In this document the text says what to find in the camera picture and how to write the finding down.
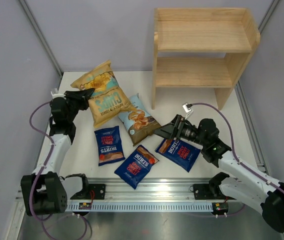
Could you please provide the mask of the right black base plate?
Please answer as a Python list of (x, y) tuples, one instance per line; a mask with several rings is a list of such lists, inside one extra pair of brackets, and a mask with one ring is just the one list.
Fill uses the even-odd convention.
[(189, 187), (195, 200), (224, 200), (226, 197), (221, 194), (211, 192), (208, 183), (195, 183)]

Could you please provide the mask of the aluminium mounting rail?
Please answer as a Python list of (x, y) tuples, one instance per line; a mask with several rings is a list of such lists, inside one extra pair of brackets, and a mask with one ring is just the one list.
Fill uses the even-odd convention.
[[(194, 201), (217, 201), (195, 200), (189, 187), (193, 184), (209, 183), (209, 178), (147, 178), (142, 180), (136, 189), (120, 178), (88, 178), (87, 184), (81, 177), (58, 177), (57, 183), (46, 184), (41, 177), (35, 184), (35, 192), (53, 192), (57, 186), (66, 191), (66, 199), (79, 202), (194, 202)], [(104, 200), (75, 200), (71, 197), (89, 184), (105, 184)]]

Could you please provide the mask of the right aluminium frame post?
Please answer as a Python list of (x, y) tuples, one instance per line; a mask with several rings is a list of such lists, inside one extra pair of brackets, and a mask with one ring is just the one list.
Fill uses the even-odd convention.
[(268, 7), (264, 17), (262, 18), (258, 30), (260, 34), (263, 33), (264, 29), (268, 25), (269, 21), (271, 20), (274, 12), (277, 10), (279, 4), (282, 2), (282, 0), (272, 0), (270, 6)]

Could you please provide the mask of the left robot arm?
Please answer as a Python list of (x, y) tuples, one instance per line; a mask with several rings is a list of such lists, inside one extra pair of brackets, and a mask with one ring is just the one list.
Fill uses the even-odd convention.
[(43, 133), (50, 141), (49, 152), (44, 162), (20, 181), (28, 216), (39, 219), (41, 215), (64, 213), (71, 197), (85, 199), (90, 195), (85, 174), (60, 177), (59, 172), (76, 135), (74, 119), (79, 111), (89, 108), (94, 91), (89, 88), (52, 94), (52, 100), (48, 102), (51, 111), (49, 133)]

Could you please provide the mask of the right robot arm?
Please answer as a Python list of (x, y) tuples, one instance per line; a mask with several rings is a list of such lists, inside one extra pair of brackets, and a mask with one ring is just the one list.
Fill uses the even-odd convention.
[(204, 118), (195, 126), (181, 115), (154, 131), (164, 139), (184, 139), (200, 145), (203, 158), (222, 169), (209, 182), (210, 195), (241, 201), (261, 214), (273, 230), (284, 233), (284, 182), (240, 159), (234, 149), (220, 140), (219, 133), (211, 118)]

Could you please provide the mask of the aluminium frame post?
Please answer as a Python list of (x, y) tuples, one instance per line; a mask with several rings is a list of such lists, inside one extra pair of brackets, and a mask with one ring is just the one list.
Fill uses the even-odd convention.
[(262, 18), (258, 30), (260, 34), (263, 33), (264, 29), (268, 25), (269, 21), (271, 20), (274, 12), (277, 10), (279, 4), (282, 2), (282, 0), (272, 0), (270, 6), (268, 7), (264, 17)]
[(35, 15), (31, 9), (31, 7), (28, 4), (27, 0), (17, 0), (17, 3), (21, 7), (23, 13), (26, 16), (26, 19), (28, 20), (29, 24), (31, 25), (31, 28), (33, 29), (37, 39), (39, 40), (43, 50), (45, 51), (47, 57), (49, 58), (51, 64), (53, 65), (55, 71), (57, 72), (58, 76), (60, 78), (63, 77), (64, 71), (62, 70), (60, 64), (58, 63), (50, 45), (48, 44), (45, 35), (43, 34), (43, 31), (40, 28), (40, 25), (38, 21), (35, 18)]

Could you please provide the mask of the wooden two-tier shelf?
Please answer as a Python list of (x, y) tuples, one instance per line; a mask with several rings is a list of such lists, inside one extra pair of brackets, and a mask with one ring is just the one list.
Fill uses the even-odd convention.
[(156, 8), (152, 90), (213, 88), (222, 109), (260, 40), (248, 8)]

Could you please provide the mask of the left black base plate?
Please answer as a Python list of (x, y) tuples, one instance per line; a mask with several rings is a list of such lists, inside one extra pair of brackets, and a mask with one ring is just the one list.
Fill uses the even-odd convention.
[(100, 183), (89, 183), (79, 192), (75, 193), (71, 200), (104, 200), (106, 194), (106, 185)]

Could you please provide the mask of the light blue cassava chips bag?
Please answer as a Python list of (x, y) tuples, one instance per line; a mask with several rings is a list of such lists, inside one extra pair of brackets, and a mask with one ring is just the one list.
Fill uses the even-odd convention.
[(160, 123), (145, 109), (139, 94), (129, 98), (135, 110), (120, 112), (118, 118), (123, 123), (133, 146), (136, 146), (154, 131), (161, 127)]

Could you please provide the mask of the left aluminium frame post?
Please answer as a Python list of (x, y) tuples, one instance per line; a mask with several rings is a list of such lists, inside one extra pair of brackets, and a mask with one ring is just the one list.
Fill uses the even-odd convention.
[(64, 71), (62, 70), (60, 64), (58, 63), (50, 45), (48, 44), (45, 35), (43, 34), (43, 31), (40, 28), (40, 25), (38, 21), (35, 18), (35, 15), (31, 9), (31, 7), (28, 4), (27, 0), (17, 0), (17, 3), (21, 7), (23, 13), (26, 16), (26, 19), (28, 20), (29, 24), (31, 25), (31, 28), (33, 29), (37, 39), (39, 40), (43, 50), (45, 51), (47, 57), (49, 58), (51, 64), (53, 65), (55, 71), (57, 72), (58, 76), (60, 78), (63, 77)]

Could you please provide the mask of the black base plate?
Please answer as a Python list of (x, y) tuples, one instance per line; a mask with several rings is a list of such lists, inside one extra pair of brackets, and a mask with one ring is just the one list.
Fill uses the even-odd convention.
[(89, 183), (79, 192), (75, 193), (71, 200), (104, 200), (106, 194), (106, 185), (100, 183)]
[(221, 194), (211, 192), (208, 183), (195, 183), (189, 187), (195, 200), (224, 200), (226, 197)]

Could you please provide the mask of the yellow kettle chips bag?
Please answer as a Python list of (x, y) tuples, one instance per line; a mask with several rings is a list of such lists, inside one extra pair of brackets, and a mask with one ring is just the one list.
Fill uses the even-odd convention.
[(110, 60), (83, 74), (70, 86), (79, 90), (94, 88), (94, 93), (88, 100), (94, 128), (99, 128), (121, 112), (136, 110), (120, 88)]

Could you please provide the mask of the blue burts bag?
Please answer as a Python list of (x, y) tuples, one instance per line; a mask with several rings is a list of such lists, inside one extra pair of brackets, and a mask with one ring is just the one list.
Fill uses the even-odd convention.
[(192, 169), (200, 151), (200, 149), (185, 141), (174, 139), (163, 139), (155, 149), (156, 153), (169, 159), (187, 172)]
[(114, 173), (135, 190), (158, 162), (159, 160), (140, 144)]
[(98, 166), (125, 160), (120, 127), (107, 127), (94, 132), (98, 148)]

